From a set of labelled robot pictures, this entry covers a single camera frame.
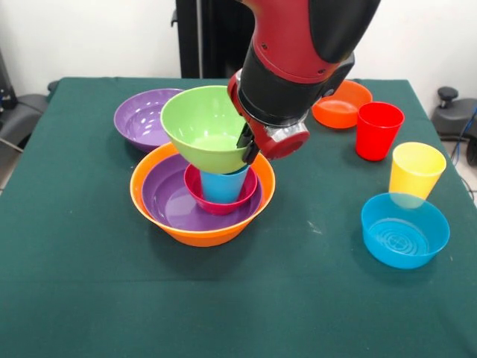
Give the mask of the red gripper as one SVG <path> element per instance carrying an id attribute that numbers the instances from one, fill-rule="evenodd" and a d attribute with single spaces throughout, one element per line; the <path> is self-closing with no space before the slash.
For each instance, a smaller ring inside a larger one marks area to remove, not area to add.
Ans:
<path id="1" fill-rule="evenodd" d="M 245 120 L 236 143 L 237 148 L 246 148 L 243 162 L 251 165 L 259 152 L 269 160 L 284 158 L 294 153 L 310 136 L 305 124 L 309 110 L 284 127 L 260 122 L 242 104 L 241 98 L 244 98 L 244 95 L 241 94 L 241 73 L 240 69 L 231 77 L 227 93 L 236 111 Z"/>

